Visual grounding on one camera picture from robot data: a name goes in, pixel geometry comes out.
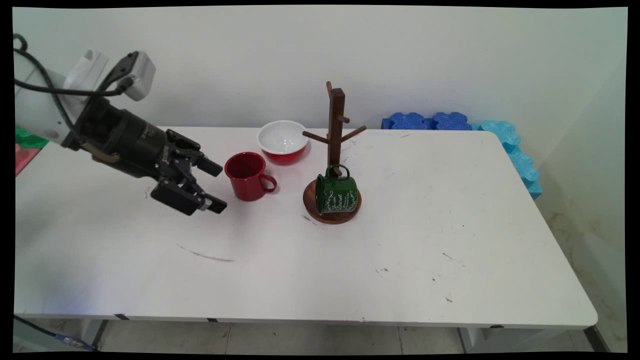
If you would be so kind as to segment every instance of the black mark on table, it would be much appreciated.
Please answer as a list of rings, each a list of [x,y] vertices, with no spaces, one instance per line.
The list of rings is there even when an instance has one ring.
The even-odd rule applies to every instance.
[[[449,259],[451,259],[451,260],[453,260],[453,261],[457,262],[458,264],[462,265],[462,267],[463,267],[463,268],[466,268],[466,266],[465,266],[463,263],[461,263],[461,262],[459,262],[458,260],[456,260],[456,259],[454,259],[454,258],[450,257],[450,256],[449,256],[449,255],[447,255],[446,253],[444,253],[444,252],[443,252],[443,253],[442,253],[442,255],[444,255],[444,256],[448,257]]]
[[[205,259],[209,259],[209,260],[215,260],[215,261],[222,261],[223,263],[232,263],[232,262],[234,262],[234,261],[235,261],[235,260],[231,260],[231,259],[222,259],[222,258],[216,258],[216,257],[214,257],[214,256],[207,256],[207,255],[205,255],[205,254],[201,254],[201,253],[199,253],[199,252],[191,251],[191,250],[189,250],[189,249],[187,249],[187,248],[183,247],[183,246],[182,246],[182,245],[180,245],[180,244],[176,244],[176,245],[178,245],[178,247],[179,247],[180,249],[185,250],[185,251],[188,251],[188,252],[190,252],[190,253],[194,254],[195,256],[200,256],[201,258],[205,258]]]

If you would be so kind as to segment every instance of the red enamel mug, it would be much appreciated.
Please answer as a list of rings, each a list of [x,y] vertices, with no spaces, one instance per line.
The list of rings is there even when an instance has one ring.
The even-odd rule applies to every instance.
[[[276,190],[278,183],[272,176],[264,174],[265,168],[264,158],[255,152],[241,152],[227,160],[225,174],[231,179],[231,185],[238,199],[255,201],[265,193]],[[273,187],[264,186],[263,179],[273,184]]]

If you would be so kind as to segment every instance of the light blue foam block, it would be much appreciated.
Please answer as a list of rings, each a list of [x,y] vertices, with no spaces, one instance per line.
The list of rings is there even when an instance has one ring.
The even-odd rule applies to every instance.
[[[542,188],[540,187],[540,184],[538,184],[538,182],[534,182],[531,186],[529,186],[527,188],[527,190],[529,191],[529,195],[531,195],[531,197],[536,200],[540,195],[542,195]]]
[[[524,186],[528,188],[533,185],[540,177],[540,173],[533,168],[533,160],[522,152],[519,146],[516,146],[508,155]]]
[[[486,120],[480,124],[479,129],[496,134],[507,152],[513,151],[520,143],[520,137],[515,133],[516,127],[506,121]]]

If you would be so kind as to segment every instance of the foam puzzle piece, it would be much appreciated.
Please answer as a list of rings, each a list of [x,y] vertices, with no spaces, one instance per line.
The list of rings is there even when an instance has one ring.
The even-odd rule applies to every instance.
[[[427,127],[429,128],[429,130],[437,130],[436,125],[438,125],[438,122],[434,119],[424,119],[424,122],[427,124]]]
[[[527,190],[529,191],[529,195],[531,195],[531,197],[536,200],[540,195],[542,195],[542,188],[540,187],[540,184],[538,184],[538,182],[534,182],[532,185],[530,185]]]
[[[524,185],[527,188],[533,185],[540,177],[540,172],[533,168],[533,159],[522,152],[519,146],[516,146],[508,155]]]
[[[418,113],[395,113],[388,119],[382,119],[382,129],[428,130],[424,117]]]
[[[516,127],[506,121],[485,120],[480,124],[479,130],[491,131],[498,136],[504,150],[513,151],[520,143],[520,137],[516,135]]]
[[[455,111],[446,113],[435,113],[433,120],[436,121],[438,130],[471,130],[471,125],[467,124],[467,117]]]

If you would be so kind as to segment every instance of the green enamel mug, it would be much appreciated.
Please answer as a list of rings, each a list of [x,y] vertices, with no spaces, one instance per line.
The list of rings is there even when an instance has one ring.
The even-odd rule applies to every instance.
[[[335,167],[347,170],[347,176],[329,176]],[[341,164],[329,165],[324,176],[318,174],[316,179],[316,208],[318,214],[350,213],[358,204],[358,187],[351,177],[349,169]]]

